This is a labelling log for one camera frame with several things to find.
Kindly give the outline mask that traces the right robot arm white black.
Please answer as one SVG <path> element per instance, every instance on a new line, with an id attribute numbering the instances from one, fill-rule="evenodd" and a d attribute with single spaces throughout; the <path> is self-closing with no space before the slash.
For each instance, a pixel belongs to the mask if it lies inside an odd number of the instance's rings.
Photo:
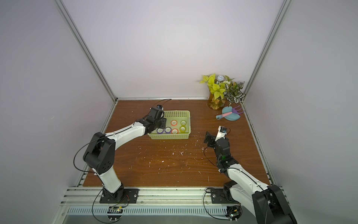
<path id="1" fill-rule="evenodd" d="M 204 143 L 214 149 L 218 171 L 231 181 L 224 185 L 226 200 L 243 205 L 258 224 L 296 224 L 297 220 L 282 190 L 259 181 L 231 155 L 226 132 L 206 132 Z"/>

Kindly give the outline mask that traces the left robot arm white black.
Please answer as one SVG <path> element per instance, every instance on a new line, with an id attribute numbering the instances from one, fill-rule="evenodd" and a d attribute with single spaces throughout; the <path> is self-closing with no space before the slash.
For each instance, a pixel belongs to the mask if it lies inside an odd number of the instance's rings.
<path id="1" fill-rule="evenodd" d="M 138 138 L 153 132 L 157 128 L 165 128 L 167 120 L 164 118 L 162 105 L 152 107 L 143 118 L 120 130 L 93 135 L 83 155 L 83 160 L 99 177 L 103 184 L 103 195 L 110 201 L 119 202 L 124 198 L 124 185 L 118 179 L 114 170 L 116 150 Z"/>

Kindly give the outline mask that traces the red tape roll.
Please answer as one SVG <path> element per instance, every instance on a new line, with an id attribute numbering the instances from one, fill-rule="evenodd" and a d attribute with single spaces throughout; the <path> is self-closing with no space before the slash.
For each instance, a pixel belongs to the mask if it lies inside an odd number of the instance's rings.
<path id="1" fill-rule="evenodd" d="M 178 125 L 178 122 L 176 120 L 172 120 L 171 121 L 171 126 L 176 126 L 176 125 Z"/>
<path id="2" fill-rule="evenodd" d="M 174 128 L 171 133 L 172 134 L 177 134 L 178 132 L 179 132 L 178 129 Z"/>

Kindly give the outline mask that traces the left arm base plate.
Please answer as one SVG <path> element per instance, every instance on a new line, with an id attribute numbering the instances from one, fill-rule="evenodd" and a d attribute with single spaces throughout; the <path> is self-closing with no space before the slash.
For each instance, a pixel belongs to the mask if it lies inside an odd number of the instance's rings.
<path id="1" fill-rule="evenodd" d="M 129 203 L 135 204 L 139 196 L 139 189 L 119 188 L 115 193 L 103 189 L 99 203 Z"/>

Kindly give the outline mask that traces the yellow tape roll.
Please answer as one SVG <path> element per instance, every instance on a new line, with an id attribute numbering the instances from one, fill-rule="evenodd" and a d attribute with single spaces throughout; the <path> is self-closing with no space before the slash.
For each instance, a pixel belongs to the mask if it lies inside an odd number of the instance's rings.
<path id="1" fill-rule="evenodd" d="M 185 126 L 181 126 L 181 127 L 180 127 L 180 132 L 181 132 L 181 133 L 185 133 L 185 132 L 186 132 L 186 127 L 185 127 Z"/>

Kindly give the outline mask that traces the green perforated storage basket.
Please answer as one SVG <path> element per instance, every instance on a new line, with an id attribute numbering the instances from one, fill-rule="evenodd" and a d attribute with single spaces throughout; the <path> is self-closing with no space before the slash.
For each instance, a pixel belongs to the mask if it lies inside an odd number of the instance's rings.
<path id="1" fill-rule="evenodd" d="M 163 132 L 163 134 L 157 134 L 157 129 L 155 129 L 153 132 L 149 133 L 148 136 L 152 139 L 152 140 L 186 140 L 189 139 L 189 135 L 191 133 L 191 114 L 188 110 L 171 110 L 171 111 L 164 111 L 164 117 L 167 119 L 167 123 L 166 123 L 166 127 L 170 127 L 171 129 L 178 129 L 178 133 L 177 134 L 166 134 L 165 132 Z M 178 125 L 176 126 L 171 126 L 171 121 L 172 120 L 176 120 L 178 122 Z M 185 120 L 186 121 L 186 132 L 185 133 L 181 133 L 180 132 L 180 127 L 181 125 L 181 121 Z"/>

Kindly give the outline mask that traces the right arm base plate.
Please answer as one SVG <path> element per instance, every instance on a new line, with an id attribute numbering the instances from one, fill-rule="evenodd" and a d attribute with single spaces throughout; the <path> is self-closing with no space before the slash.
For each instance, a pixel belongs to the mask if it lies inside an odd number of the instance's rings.
<path id="1" fill-rule="evenodd" d="M 229 190 L 225 188 L 209 188 L 208 192 L 210 193 L 211 201 L 213 204 L 235 204 L 238 203 L 235 201 Z"/>

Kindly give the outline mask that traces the purple tape roll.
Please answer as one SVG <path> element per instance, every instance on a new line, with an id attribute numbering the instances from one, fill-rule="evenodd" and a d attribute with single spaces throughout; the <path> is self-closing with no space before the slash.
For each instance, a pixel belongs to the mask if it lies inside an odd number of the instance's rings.
<path id="1" fill-rule="evenodd" d="M 171 129 L 170 127 L 166 127 L 166 128 L 164 129 L 164 131 L 165 131 L 166 134 L 172 133 L 172 129 Z"/>
<path id="2" fill-rule="evenodd" d="M 157 129 L 157 134 L 163 134 L 163 132 L 164 132 L 164 129 L 162 129 L 162 128 Z"/>

